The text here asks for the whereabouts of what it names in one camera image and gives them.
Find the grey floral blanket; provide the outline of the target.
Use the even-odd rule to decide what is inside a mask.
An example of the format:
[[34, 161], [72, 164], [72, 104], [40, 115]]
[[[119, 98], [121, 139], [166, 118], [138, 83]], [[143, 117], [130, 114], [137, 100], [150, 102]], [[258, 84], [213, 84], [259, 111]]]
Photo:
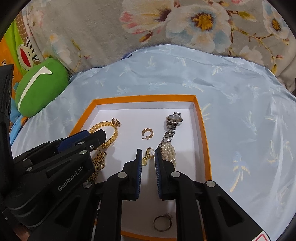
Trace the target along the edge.
[[266, 66], [295, 90], [295, 36], [267, 1], [31, 1], [22, 17], [38, 58], [71, 73], [175, 44]]

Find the gold hoop earring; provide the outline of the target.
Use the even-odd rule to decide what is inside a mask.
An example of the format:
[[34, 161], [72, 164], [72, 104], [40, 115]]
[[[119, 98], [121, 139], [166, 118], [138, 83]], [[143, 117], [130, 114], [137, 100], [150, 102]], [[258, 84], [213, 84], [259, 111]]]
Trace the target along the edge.
[[154, 136], [154, 131], [151, 128], [145, 128], [142, 131], [142, 140], [149, 140]]

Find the orange shallow box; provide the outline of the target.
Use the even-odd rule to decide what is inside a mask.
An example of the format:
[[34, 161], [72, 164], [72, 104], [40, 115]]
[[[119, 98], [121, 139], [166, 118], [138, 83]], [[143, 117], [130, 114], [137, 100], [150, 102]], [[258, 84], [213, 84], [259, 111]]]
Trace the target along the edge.
[[[135, 159], [137, 150], [153, 151], [166, 132], [167, 116], [180, 113], [181, 124], [172, 139], [176, 154], [176, 170], [194, 181], [211, 179], [211, 161], [202, 112], [194, 95], [142, 95], [93, 100], [79, 117], [72, 133], [90, 130], [95, 124], [118, 119], [120, 127], [115, 142], [108, 147], [106, 166], [99, 172], [98, 182], [121, 171]], [[140, 195], [136, 201], [122, 204], [121, 235], [137, 240], [176, 240], [174, 201], [162, 201], [158, 195], [154, 160], [142, 168]]]

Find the silver link watch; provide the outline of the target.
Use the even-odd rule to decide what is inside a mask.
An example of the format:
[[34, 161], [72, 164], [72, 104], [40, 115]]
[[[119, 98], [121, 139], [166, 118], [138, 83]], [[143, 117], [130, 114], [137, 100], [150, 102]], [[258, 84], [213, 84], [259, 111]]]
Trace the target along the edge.
[[181, 117], [181, 114], [177, 112], [174, 112], [172, 115], [168, 115], [166, 117], [166, 133], [164, 134], [159, 147], [163, 146], [164, 144], [171, 143], [176, 132], [176, 128], [181, 124], [182, 121], [183, 119]]

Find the light blue palm-print sheet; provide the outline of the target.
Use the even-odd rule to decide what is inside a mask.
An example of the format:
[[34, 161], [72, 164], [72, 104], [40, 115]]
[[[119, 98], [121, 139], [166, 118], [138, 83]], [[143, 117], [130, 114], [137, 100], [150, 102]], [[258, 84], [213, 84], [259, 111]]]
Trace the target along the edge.
[[142, 95], [196, 96], [211, 180], [271, 240], [281, 237], [295, 216], [295, 97], [267, 68], [241, 58], [160, 45], [80, 72], [27, 121], [12, 144], [13, 156], [73, 135], [95, 99]]

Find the green plush cushion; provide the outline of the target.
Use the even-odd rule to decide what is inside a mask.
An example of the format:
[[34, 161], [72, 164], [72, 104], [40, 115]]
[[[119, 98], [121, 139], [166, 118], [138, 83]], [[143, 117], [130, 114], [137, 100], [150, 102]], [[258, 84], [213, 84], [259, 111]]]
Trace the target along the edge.
[[61, 94], [68, 84], [67, 69], [57, 59], [49, 58], [23, 76], [16, 88], [16, 109], [23, 116], [34, 116]]

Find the colourful cartoon monkey bedsheet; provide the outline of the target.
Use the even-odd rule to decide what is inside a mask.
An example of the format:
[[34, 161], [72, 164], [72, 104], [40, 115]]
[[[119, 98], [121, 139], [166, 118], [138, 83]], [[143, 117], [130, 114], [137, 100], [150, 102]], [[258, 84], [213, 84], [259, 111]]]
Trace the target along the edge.
[[10, 143], [12, 144], [27, 119], [35, 115], [42, 108], [39, 101], [29, 94], [25, 101], [25, 108], [20, 113], [18, 104], [15, 103], [16, 90], [26, 73], [32, 73], [31, 69], [40, 64], [40, 60], [30, 42], [30, 30], [25, 24], [27, 19], [19, 13], [6, 31], [1, 40], [1, 66], [13, 64], [13, 80], [11, 91], [11, 114], [10, 114]]

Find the gold braided bangle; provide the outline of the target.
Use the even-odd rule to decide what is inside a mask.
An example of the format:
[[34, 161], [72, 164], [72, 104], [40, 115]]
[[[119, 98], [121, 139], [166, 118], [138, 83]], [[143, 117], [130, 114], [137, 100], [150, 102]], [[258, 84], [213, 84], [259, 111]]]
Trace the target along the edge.
[[119, 127], [116, 127], [110, 120], [110, 121], [102, 121], [102, 122], [99, 122], [99, 123], [93, 125], [90, 128], [89, 132], [93, 133], [93, 132], [96, 132], [96, 131], [99, 131], [99, 130], [103, 130], [103, 131], [106, 132], [106, 141], [105, 141], [104, 144], [102, 144], [100, 146], [100, 149], [106, 150], [117, 139], [117, 137], [118, 137], [118, 129], [119, 129]]

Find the gold drop earring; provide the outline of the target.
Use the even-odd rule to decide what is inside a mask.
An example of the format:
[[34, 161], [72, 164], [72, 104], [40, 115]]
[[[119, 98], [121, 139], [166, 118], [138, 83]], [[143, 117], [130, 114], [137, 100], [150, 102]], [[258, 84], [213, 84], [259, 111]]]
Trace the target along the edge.
[[155, 151], [153, 148], [147, 148], [145, 151], [145, 156], [142, 158], [142, 166], [146, 166], [148, 160], [152, 160], [154, 158]]

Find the gold link watch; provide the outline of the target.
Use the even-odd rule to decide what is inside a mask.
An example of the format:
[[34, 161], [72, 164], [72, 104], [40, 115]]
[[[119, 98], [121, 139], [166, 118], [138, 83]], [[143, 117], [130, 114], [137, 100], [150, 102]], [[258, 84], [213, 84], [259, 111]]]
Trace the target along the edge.
[[99, 171], [105, 167], [106, 154], [107, 153], [105, 151], [98, 151], [97, 155], [92, 160], [95, 171], [89, 179], [94, 183], [96, 182], [96, 178], [98, 176]]

